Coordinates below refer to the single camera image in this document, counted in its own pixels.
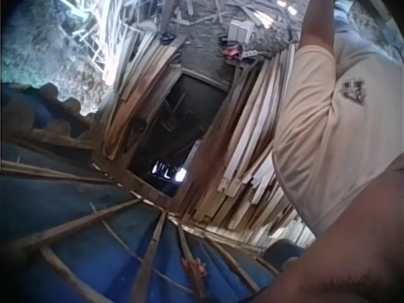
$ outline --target person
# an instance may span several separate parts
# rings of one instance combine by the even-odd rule
[[[403,67],[310,0],[275,133],[277,179],[317,240],[252,302],[404,302]]]

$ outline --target shirt logo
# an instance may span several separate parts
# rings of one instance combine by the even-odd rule
[[[367,90],[364,86],[365,80],[362,78],[348,79],[342,83],[342,89],[340,92],[345,99],[349,99],[356,104],[363,106],[367,95]]]

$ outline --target stack of wooden planks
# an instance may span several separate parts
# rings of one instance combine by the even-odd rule
[[[232,89],[172,199],[172,210],[183,220],[258,239],[295,217],[276,181],[271,157],[294,56],[295,45],[290,44],[265,60],[259,72],[236,69]]]
[[[169,62],[184,42],[178,36],[170,45],[161,45],[154,32],[146,32],[134,59],[129,62],[131,38],[120,58],[114,89],[109,90],[104,103],[109,104],[100,124],[106,129],[103,151],[111,160],[127,148],[130,133],[144,133],[164,98],[181,75],[181,70],[169,68]],[[144,125],[134,126],[136,118]]]

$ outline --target beige t-shirt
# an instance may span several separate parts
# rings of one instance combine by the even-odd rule
[[[311,45],[297,52],[273,163],[315,235],[404,152],[403,115],[401,66],[375,55],[337,79],[327,50]]]

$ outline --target t-shirt sleeve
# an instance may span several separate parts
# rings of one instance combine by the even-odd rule
[[[309,184],[335,83],[336,63],[331,53],[314,45],[297,52],[273,147],[277,177],[289,199],[302,199]]]

